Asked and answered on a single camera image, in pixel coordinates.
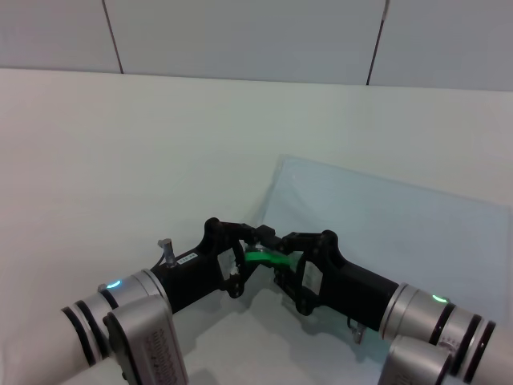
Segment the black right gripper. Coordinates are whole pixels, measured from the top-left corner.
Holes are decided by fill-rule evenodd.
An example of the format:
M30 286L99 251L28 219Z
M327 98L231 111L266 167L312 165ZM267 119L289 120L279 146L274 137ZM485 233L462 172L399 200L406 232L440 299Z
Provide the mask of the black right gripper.
M379 330L398 283L345 259L334 232L292 232L284 237L273 236L268 248L282 254L303 253L296 273L289 265L274 268L274 283L300 314L310 315L314 308L327 306L371 330ZM302 285L308 262L322 273L317 294Z

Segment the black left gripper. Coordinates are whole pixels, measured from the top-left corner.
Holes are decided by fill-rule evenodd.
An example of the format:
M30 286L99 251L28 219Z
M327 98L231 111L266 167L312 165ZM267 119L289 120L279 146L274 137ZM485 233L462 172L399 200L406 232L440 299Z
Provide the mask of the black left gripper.
M239 298L244 293L245 283L257 263L244 262L241 241L247 245L276 245L277 235L266 225L254 228L213 217L205 222L198 246L178 256L173 267L161 264L154 268L154 275L164 288L174 314L216 290L226 291L231 298ZM227 278L218 259L226 251L233 251L236 260Z

